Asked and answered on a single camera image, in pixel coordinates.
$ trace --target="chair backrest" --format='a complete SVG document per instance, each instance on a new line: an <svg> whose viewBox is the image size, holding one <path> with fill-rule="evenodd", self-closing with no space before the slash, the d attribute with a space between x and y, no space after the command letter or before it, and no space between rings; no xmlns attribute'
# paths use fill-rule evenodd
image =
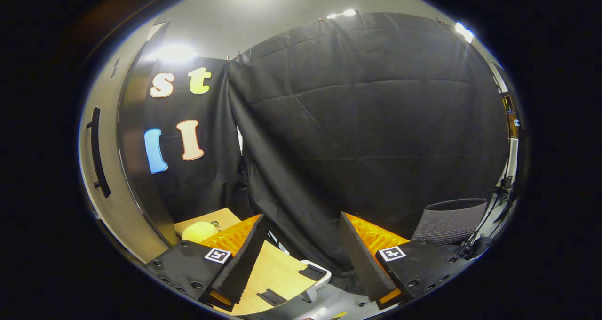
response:
<svg viewBox="0 0 602 320"><path fill-rule="evenodd" d="M460 199L428 205L412 240L426 238L445 244L465 240L477 230L487 199Z"/></svg>

